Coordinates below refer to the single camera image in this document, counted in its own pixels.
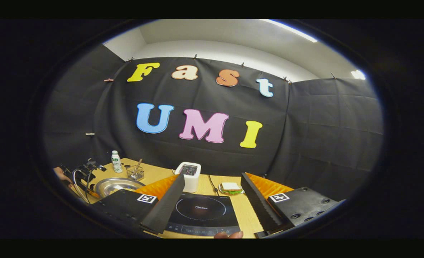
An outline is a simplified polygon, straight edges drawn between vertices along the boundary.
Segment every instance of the human hand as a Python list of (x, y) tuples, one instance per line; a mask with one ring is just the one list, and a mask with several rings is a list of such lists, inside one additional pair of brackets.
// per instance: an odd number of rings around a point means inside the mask
[(62, 170), (62, 168), (56, 167), (56, 168), (53, 168), (53, 170), (60, 180), (69, 181), (69, 183), (70, 183), (69, 187), (72, 188), (72, 180), (70, 180), (70, 178), (68, 178), (66, 175), (64, 175), (64, 171)]
[(225, 232), (217, 233), (213, 236), (213, 238), (242, 238), (244, 236), (244, 233), (242, 231), (236, 232), (228, 236)]

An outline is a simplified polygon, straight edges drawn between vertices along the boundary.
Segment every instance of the stainless steel bowl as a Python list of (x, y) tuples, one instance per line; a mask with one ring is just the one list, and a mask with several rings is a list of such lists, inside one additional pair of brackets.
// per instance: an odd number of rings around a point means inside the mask
[(123, 188), (129, 188), (129, 189), (136, 190), (143, 186), (145, 186), (143, 183), (131, 180), (129, 178), (113, 177), (113, 178), (107, 178), (107, 179), (99, 181), (99, 183), (96, 184), (95, 189), (97, 194), (99, 194), (102, 198), (104, 198), (109, 196), (110, 193), (114, 191), (115, 189), (120, 190)]

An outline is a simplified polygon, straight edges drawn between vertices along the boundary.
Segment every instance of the ceiling light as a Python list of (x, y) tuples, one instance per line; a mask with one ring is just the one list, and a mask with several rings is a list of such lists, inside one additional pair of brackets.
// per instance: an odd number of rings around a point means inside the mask
[(266, 19), (260, 19), (260, 20), (265, 21), (265, 22), (268, 22), (268, 23), (272, 23), (272, 24), (277, 25), (277, 26), (279, 26), (279, 27), (281, 27), (281, 28), (287, 29), (287, 30), (289, 30), (289, 31), (291, 31), (291, 32), (293, 32), (293, 33), (295, 33), (295, 34), (299, 35), (299, 36), (302, 36), (303, 38), (305, 38), (305, 39), (309, 40), (310, 42), (317, 42), (317, 40), (316, 40), (316, 39), (314, 39), (314, 38), (312, 38), (311, 36), (308, 36), (308, 35), (306, 35), (306, 34), (302, 33), (301, 31), (297, 31), (296, 29), (291, 28), (291, 27), (289, 27), (289, 26), (287, 26), (287, 25), (284, 25), (284, 24), (282, 24), (282, 23), (278, 23), (277, 21), (273, 21), (273, 20), (266, 20)]
[(360, 71), (360, 70), (356, 70), (356, 71), (352, 71), (351, 74), (354, 76), (354, 78), (356, 79), (365, 79), (365, 75)]

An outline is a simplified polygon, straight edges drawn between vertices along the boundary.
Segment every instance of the yellow letter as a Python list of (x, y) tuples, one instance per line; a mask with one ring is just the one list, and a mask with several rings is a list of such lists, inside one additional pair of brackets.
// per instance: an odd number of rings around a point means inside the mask
[(256, 147), (256, 135), (263, 125), (256, 121), (247, 121), (245, 124), (247, 125), (247, 133), (245, 134), (244, 140), (240, 143), (240, 146), (253, 149)]
[(148, 64), (138, 64), (137, 69), (135, 69), (134, 74), (131, 76), (131, 78), (127, 79), (128, 82), (138, 82), (141, 81), (142, 74), (147, 76), (153, 68), (158, 68), (159, 63), (148, 63)]
[(198, 78), (196, 73), (198, 72), (198, 68), (193, 65), (182, 65), (177, 67), (177, 71), (172, 73), (172, 78), (174, 79), (187, 79), (194, 80)]

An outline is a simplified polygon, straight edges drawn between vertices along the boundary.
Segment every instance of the white bottle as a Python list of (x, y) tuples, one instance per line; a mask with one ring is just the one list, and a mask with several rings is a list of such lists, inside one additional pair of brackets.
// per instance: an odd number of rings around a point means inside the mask
[(120, 156), (116, 150), (112, 151), (112, 163), (114, 164), (114, 171), (116, 173), (123, 172), (123, 169), (121, 168)]

